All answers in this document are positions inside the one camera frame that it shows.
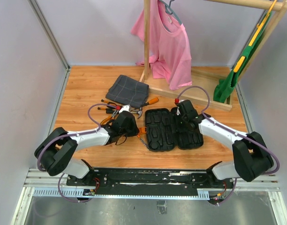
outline metal floor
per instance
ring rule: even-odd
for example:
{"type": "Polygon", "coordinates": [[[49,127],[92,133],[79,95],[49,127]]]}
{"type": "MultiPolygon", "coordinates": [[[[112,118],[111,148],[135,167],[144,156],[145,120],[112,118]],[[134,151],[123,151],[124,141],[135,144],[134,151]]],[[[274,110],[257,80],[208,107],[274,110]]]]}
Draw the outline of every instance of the metal floor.
{"type": "Polygon", "coordinates": [[[96,198],[78,204],[60,197],[33,197],[25,225],[277,224],[267,192],[235,192],[220,207],[199,200],[167,200],[166,206],[165,212],[150,199],[96,198]]]}

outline wooden floor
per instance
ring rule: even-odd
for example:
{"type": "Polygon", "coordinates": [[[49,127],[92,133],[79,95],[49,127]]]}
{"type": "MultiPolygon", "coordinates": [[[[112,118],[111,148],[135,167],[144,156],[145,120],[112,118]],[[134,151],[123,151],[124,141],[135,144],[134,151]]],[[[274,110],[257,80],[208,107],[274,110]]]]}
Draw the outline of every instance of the wooden floor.
{"type": "MultiPolygon", "coordinates": [[[[220,67],[202,68],[205,71],[224,73],[220,67]]],[[[96,125],[87,117],[88,108],[101,99],[105,99],[108,89],[120,75],[127,75],[139,80],[143,67],[86,67],[72,68],[64,97],[60,106],[55,127],[64,127],[65,130],[79,131],[95,128],[96,125]]],[[[230,112],[208,109],[206,112],[216,120],[237,130],[246,131],[245,122],[236,94],[234,106],[230,112]]],[[[149,99],[157,97],[150,94],[149,99]]],[[[147,106],[143,111],[152,108],[174,107],[174,100],[159,97],[159,102],[147,106]]],[[[198,113],[204,106],[194,106],[198,113]]],[[[92,109],[94,119],[102,121],[106,114],[92,109]]],[[[144,126],[144,116],[137,120],[137,126],[144,126]]],[[[233,159],[231,150],[225,148],[215,140],[204,137],[204,145],[199,149],[180,150],[175,148],[169,152],[151,152],[147,150],[137,137],[130,137],[127,141],[116,146],[97,146],[83,149],[74,154],[76,158],[85,159],[93,167],[135,167],[135,168],[175,168],[175,169],[206,169],[218,161],[233,159]]]]}

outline plaid cloth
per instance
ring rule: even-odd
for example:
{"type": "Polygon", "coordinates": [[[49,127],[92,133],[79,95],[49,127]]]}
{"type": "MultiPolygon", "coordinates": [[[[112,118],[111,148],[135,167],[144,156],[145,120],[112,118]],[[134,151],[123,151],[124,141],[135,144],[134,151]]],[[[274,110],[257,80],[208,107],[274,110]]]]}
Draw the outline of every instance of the plaid cloth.
{"type": "Polygon", "coordinates": [[[149,85],[120,75],[109,89],[106,98],[122,105],[141,107],[149,97],[149,85]]]}

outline black tool case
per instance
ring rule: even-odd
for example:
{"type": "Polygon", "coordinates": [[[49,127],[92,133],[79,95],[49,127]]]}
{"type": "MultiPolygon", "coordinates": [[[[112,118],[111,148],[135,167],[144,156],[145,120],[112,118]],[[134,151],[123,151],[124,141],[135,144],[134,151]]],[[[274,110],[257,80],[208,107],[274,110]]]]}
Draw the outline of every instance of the black tool case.
{"type": "Polygon", "coordinates": [[[147,144],[151,151],[170,151],[177,145],[179,149],[196,149],[203,145],[199,132],[189,131],[177,116],[177,107],[149,109],[145,112],[147,144]]]}

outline orange tool handle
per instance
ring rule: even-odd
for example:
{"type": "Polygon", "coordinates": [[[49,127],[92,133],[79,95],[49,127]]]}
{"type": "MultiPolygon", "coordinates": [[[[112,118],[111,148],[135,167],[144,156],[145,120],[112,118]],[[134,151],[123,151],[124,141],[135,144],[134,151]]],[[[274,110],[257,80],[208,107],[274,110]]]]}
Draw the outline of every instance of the orange tool handle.
{"type": "Polygon", "coordinates": [[[103,119],[100,124],[101,124],[101,125],[106,124],[109,120],[111,120],[111,118],[112,118],[112,116],[108,116],[106,119],[103,119]]]}
{"type": "Polygon", "coordinates": [[[106,104],[109,104],[109,102],[104,99],[102,99],[101,102],[105,102],[106,104]]]}
{"type": "Polygon", "coordinates": [[[159,98],[155,97],[155,98],[151,99],[150,101],[148,101],[147,103],[148,103],[149,105],[152,105],[152,104],[154,104],[154,103],[156,103],[156,102],[158,102],[158,101],[159,101],[159,98]]]}

